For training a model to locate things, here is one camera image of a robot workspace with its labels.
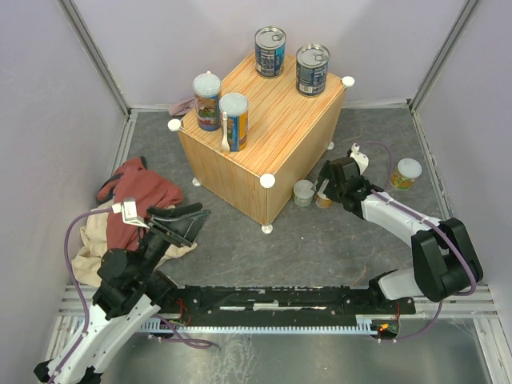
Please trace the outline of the pink cloth behind counter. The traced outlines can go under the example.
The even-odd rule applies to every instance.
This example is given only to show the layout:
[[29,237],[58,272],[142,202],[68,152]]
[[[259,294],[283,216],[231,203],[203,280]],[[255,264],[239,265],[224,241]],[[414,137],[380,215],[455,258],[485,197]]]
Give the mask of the pink cloth behind counter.
[[195,107],[194,98],[186,98],[169,105],[168,112],[171,117],[182,117]]

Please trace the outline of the red cloth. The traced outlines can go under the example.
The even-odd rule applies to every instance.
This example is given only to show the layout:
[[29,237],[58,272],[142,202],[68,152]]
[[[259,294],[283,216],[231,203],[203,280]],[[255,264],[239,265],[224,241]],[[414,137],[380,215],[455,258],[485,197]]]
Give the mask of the red cloth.
[[[140,217],[147,220],[147,209],[154,206],[166,209],[183,201],[182,190],[167,178],[147,168],[143,156],[131,158],[116,169],[96,195],[99,204],[123,202],[133,198]],[[135,226],[125,224],[120,214],[110,213],[106,227],[107,247],[135,250],[138,235]]]

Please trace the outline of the green orange fruit cup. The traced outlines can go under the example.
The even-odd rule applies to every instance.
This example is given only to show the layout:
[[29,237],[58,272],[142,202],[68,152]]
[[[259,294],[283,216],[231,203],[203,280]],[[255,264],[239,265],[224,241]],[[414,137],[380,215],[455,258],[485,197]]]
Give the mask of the green orange fruit cup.
[[401,159],[391,176],[391,185],[397,190],[408,190],[422,174],[421,164],[412,158]]

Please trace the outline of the white plastic spoon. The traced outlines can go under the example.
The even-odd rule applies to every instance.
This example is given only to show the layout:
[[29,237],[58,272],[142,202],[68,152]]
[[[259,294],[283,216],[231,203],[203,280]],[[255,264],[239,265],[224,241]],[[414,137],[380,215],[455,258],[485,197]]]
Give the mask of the white plastic spoon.
[[227,112],[222,112],[222,141],[221,148],[225,152],[230,152],[230,144],[228,141],[228,115]]

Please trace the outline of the orange cup white lid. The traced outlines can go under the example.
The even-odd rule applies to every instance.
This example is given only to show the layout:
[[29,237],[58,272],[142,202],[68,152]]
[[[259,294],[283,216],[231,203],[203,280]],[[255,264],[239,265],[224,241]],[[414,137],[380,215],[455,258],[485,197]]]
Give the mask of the orange cup white lid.
[[317,207],[326,209],[332,206],[332,203],[332,200],[326,196],[325,190],[320,190],[316,193],[315,204]]

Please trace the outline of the clear lid small cup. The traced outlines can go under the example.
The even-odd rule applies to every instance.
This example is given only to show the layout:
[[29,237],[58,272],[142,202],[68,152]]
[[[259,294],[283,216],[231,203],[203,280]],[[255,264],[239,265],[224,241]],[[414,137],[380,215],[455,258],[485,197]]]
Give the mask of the clear lid small cup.
[[293,194],[294,204],[299,207],[306,207],[313,201],[314,184],[306,179],[299,180],[294,184]]

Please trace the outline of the tall yellow drink can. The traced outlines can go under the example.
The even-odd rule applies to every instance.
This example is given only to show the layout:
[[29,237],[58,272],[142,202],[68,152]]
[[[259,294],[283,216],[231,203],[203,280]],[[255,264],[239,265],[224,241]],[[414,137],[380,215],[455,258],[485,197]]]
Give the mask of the tall yellow drink can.
[[228,141],[230,152],[238,152],[245,148],[248,135],[248,112],[249,101],[240,93],[228,93],[221,97],[220,102],[221,116],[222,112],[228,115]]

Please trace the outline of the beige cloth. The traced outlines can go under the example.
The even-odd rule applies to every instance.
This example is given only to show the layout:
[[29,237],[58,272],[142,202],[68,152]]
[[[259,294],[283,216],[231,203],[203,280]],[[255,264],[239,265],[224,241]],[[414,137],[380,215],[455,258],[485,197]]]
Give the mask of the beige cloth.
[[[109,209],[114,204],[111,199],[94,210]],[[99,288],[101,278],[97,271],[101,265],[102,256],[107,252],[107,213],[91,215],[86,220],[86,224],[80,228],[80,235],[83,242],[82,248],[71,260],[74,276],[79,283]],[[184,250],[184,255],[197,247],[197,243],[192,246],[179,247]]]

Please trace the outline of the tall can cartoon label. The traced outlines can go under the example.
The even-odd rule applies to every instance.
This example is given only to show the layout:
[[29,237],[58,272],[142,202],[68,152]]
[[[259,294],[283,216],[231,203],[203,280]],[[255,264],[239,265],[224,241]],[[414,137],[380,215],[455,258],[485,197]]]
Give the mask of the tall can cartoon label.
[[210,71],[193,80],[196,117],[199,127],[205,131],[215,131],[220,127],[221,85],[219,77]]

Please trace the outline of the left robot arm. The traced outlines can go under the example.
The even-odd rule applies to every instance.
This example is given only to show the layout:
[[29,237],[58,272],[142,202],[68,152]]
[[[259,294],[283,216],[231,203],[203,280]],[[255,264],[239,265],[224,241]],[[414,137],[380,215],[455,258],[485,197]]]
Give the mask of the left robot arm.
[[99,288],[84,303],[84,321],[69,344],[34,374],[42,383],[99,383],[112,358],[141,325],[159,311],[172,310],[181,294],[157,269],[170,246],[192,245],[211,212],[200,203],[154,206],[138,230],[136,250],[109,249],[101,260]]

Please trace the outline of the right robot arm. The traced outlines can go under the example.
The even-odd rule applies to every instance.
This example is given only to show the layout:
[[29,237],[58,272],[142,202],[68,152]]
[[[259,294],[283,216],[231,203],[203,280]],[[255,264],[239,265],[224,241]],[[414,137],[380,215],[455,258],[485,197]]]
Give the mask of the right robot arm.
[[381,275],[378,286],[368,291],[373,311],[385,313],[400,298],[424,296],[440,302],[476,291],[483,270],[460,220],[432,218],[400,203],[364,177],[352,157],[325,161],[316,187],[345,211],[387,230],[411,249],[410,269]]

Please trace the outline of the wooden cube counter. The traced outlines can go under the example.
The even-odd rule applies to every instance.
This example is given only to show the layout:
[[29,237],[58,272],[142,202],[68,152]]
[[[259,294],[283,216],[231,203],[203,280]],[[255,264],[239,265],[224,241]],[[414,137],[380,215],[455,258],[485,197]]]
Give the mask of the wooden cube counter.
[[328,74],[325,90],[307,97],[296,89],[296,61],[288,54],[282,74],[264,78],[248,54],[222,81],[222,93],[249,100],[246,147],[221,148],[222,131],[202,130],[196,113],[182,120],[178,136],[198,182],[257,223],[268,226],[327,151],[341,112],[345,88]]

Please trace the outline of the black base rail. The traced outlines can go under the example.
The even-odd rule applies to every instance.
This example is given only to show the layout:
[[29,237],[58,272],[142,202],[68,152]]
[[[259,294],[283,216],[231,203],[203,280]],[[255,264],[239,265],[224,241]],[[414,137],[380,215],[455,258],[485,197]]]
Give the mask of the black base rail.
[[148,296],[164,314],[184,317],[188,326],[354,326],[358,315],[415,314],[412,298],[388,300],[372,281],[367,288],[179,287],[153,273]]

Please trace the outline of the blue Progresso soup can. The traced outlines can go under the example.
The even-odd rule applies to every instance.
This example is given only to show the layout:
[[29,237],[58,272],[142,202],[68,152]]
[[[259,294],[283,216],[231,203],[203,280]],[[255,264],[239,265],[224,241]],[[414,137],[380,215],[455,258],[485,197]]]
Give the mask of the blue Progresso soup can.
[[285,59],[286,33],[275,26],[265,26],[254,36],[255,68],[265,78],[278,77]]

